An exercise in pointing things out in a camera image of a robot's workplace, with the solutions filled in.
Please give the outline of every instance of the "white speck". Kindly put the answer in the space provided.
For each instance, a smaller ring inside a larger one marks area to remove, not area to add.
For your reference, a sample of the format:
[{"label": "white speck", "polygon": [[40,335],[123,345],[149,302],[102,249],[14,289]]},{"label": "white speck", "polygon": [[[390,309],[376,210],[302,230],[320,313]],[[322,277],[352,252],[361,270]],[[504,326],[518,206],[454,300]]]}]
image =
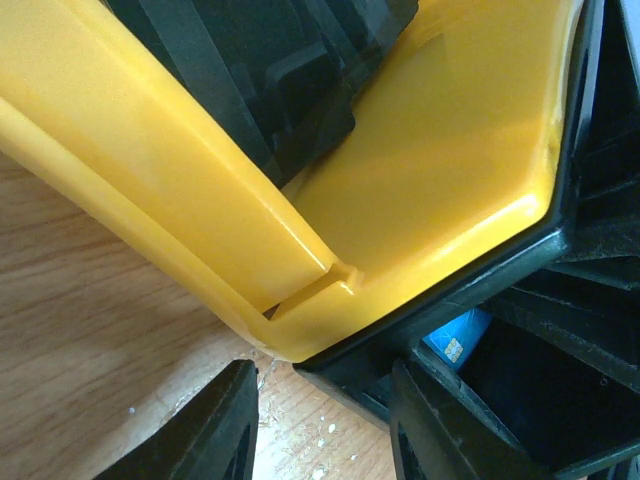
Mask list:
[{"label": "white speck", "polygon": [[326,469],[320,465],[318,468],[316,468],[316,471],[313,472],[313,475],[311,475],[311,480],[320,480],[322,477],[324,477],[324,474],[327,473]]},{"label": "white speck", "polygon": [[271,360],[269,367],[265,370],[264,375],[262,375],[262,378],[258,382],[258,391],[262,390],[262,387],[264,387],[264,384],[267,382],[269,375],[271,375],[276,368],[278,368],[278,361],[274,358]]}]

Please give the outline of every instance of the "black plastic frame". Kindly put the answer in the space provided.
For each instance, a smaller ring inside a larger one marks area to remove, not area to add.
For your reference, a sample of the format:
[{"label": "black plastic frame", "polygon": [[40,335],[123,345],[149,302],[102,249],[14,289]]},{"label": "black plastic frame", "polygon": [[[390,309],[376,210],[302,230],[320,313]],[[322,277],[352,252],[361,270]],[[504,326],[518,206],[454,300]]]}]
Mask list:
[{"label": "black plastic frame", "polygon": [[376,387],[420,340],[565,254],[578,198],[574,158],[591,122],[603,0],[586,2],[576,31],[556,185],[545,217],[360,332],[294,365],[303,377],[381,428],[389,422],[389,391]]},{"label": "black plastic frame", "polygon": [[640,394],[637,292],[543,270],[483,307]]},{"label": "black plastic frame", "polygon": [[97,480],[250,480],[258,434],[257,370],[231,362],[177,415]]},{"label": "black plastic frame", "polygon": [[[438,384],[460,404],[472,401],[468,411],[503,438],[516,437],[514,448],[559,480],[640,454],[640,396],[520,328],[494,320],[457,373],[421,347],[417,357]],[[443,382],[443,372],[455,382]]]},{"label": "black plastic frame", "polygon": [[396,360],[391,446],[398,480],[545,480],[525,453],[480,424],[418,359]]}]

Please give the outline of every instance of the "yellow plastic part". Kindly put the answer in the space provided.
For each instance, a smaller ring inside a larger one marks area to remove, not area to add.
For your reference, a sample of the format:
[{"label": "yellow plastic part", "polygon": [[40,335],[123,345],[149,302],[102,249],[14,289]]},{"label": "yellow plastic part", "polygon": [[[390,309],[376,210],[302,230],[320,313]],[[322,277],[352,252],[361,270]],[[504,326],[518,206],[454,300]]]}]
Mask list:
[{"label": "yellow plastic part", "polygon": [[545,214],[580,5],[422,0],[289,202],[98,1],[6,0],[0,149],[302,361]]}]

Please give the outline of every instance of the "blue object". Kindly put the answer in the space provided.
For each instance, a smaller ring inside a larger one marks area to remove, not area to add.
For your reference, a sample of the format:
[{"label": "blue object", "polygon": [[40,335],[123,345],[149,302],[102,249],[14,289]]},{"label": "blue object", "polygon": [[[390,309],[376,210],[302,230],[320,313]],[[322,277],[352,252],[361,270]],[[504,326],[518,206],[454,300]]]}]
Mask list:
[{"label": "blue object", "polygon": [[476,348],[490,323],[491,315],[474,308],[431,332],[422,341],[457,372]]}]

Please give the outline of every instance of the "wood grain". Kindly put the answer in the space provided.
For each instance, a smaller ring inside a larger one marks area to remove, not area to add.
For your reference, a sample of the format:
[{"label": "wood grain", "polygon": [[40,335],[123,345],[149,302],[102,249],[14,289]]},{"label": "wood grain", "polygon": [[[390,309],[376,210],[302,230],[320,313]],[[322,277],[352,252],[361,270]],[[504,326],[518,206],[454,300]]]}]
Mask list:
[{"label": "wood grain", "polygon": [[261,370],[254,478],[395,478],[388,435],[2,154],[0,252],[1,478],[93,477],[234,358]]}]

